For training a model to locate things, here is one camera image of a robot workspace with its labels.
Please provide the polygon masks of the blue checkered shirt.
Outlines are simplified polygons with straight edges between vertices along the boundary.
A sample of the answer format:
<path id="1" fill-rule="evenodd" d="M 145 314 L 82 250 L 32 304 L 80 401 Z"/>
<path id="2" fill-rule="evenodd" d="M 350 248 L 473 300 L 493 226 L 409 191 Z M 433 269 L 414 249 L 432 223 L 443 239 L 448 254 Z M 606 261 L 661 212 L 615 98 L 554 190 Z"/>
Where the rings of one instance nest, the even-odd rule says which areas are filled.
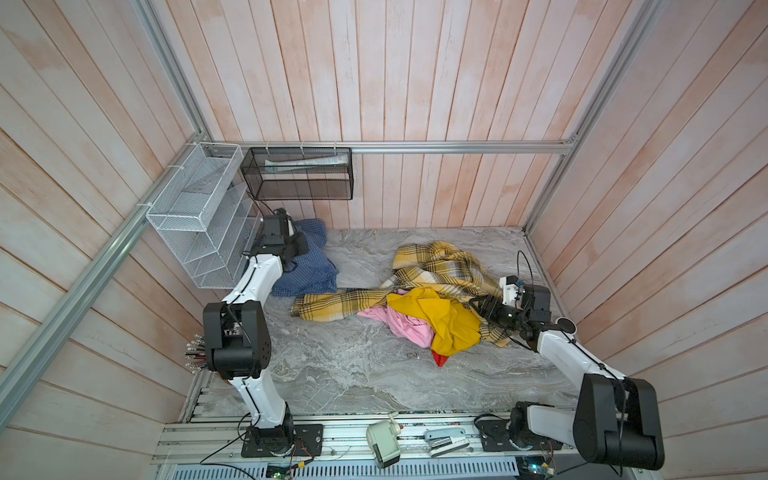
<path id="1" fill-rule="evenodd" d="M 272 288 L 275 297 L 332 294 L 337 291 L 338 269 L 325 255 L 327 241 L 325 223 L 320 219 L 305 219 L 295 223 L 308 245 L 306 254 L 296 257 Z"/>

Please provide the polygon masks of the yellow plaid cloth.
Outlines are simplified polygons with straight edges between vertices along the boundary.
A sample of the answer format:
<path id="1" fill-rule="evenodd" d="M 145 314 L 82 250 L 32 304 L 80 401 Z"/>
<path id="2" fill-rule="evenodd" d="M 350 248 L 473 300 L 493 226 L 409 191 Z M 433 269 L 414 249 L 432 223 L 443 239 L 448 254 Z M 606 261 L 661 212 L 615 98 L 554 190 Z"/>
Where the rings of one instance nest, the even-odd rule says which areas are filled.
<path id="1" fill-rule="evenodd" d="M 291 307 L 291 315 L 306 321 L 342 320 L 375 305 L 388 306 L 387 295 L 403 295 L 419 287 L 432 288 L 443 298 L 458 300 L 482 322 L 481 340 L 503 348 L 510 343 L 511 333 L 483 320 L 468 305 L 476 296 L 498 294 L 498 282 L 470 253 L 443 241 L 408 244 L 398 248 L 392 276 L 376 289 L 347 289 L 332 294 L 299 296 Z"/>

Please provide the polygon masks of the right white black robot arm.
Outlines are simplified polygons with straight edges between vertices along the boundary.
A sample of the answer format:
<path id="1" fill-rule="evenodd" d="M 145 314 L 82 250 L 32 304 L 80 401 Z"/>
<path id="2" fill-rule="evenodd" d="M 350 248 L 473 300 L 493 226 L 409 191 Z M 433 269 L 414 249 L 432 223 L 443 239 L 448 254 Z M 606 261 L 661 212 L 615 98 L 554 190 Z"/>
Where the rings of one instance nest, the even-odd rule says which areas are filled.
<path id="1" fill-rule="evenodd" d="M 579 390 L 574 410 L 519 401 L 506 426 L 518 450 L 568 445 L 588 463 L 658 471 L 665 451 L 654 387 L 610 367 L 576 338 L 577 326 L 553 317 L 550 292 L 505 277 L 495 294 L 468 302 L 493 332 L 539 354 Z"/>

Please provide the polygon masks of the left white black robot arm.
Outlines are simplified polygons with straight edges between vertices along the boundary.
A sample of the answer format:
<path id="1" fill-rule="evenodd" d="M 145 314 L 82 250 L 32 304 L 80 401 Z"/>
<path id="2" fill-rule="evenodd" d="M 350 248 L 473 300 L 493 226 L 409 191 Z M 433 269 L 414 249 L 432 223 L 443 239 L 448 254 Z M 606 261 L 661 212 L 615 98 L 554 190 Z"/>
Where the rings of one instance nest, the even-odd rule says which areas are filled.
<path id="1" fill-rule="evenodd" d="M 272 344 L 263 304 L 285 268 L 307 253 L 308 245 L 284 209 L 263 218 L 260 226 L 234 289 L 204 309 L 204 367 L 234 387 L 243 400 L 250 414 L 246 439 L 282 455 L 294 444 L 294 427 L 289 406 L 268 370 Z"/>

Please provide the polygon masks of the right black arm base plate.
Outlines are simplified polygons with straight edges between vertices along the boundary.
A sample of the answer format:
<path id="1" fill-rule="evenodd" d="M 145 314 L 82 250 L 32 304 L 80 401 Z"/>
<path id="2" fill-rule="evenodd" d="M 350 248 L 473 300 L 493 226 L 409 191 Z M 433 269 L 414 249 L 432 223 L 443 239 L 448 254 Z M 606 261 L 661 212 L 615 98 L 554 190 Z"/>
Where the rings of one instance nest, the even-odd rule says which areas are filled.
<path id="1" fill-rule="evenodd" d="M 541 436 L 513 438 L 509 424 L 509 420 L 494 415 L 481 415 L 473 420 L 485 452 L 559 451 L 563 448 L 561 442 Z"/>

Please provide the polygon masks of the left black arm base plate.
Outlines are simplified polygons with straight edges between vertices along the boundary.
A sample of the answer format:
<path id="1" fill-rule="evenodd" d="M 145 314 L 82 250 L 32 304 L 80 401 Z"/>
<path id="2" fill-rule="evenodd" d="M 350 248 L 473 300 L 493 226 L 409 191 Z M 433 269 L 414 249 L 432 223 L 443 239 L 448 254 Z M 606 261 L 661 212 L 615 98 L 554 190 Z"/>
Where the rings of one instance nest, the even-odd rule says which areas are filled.
<path id="1" fill-rule="evenodd" d="M 323 426 L 306 424 L 278 426 L 270 429 L 249 427 L 244 436 L 243 458 L 287 457 L 291 455 L 320 456 Z"/>

